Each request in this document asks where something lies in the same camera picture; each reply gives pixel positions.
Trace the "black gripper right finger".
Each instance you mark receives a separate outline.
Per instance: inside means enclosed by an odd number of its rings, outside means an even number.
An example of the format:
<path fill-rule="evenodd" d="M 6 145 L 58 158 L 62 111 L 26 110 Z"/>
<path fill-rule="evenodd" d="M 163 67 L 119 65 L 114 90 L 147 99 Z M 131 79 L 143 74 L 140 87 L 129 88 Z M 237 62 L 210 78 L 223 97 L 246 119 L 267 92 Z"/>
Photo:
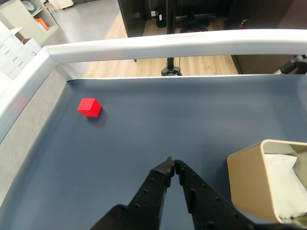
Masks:
<path fill-rule="evenodd" d="M 183 161 L 176 160 L 188 212 L 196 230 L 301 230 L 296 224 L 257 224 L 223 199 Z"/>

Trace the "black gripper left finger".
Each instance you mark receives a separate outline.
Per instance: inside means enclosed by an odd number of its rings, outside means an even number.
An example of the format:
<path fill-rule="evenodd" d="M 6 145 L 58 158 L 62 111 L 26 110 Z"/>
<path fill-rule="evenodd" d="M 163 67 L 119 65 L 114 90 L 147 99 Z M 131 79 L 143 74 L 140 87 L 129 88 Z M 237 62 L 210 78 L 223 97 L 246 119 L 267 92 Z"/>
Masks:
<path fill-rule="evenodd" d="M 175 159 L 151 169 L 130 203 L 116 205 L 108 211 L 93 230 L 158 230 L 164 207 L 167 188 L 175 174 Z"/>

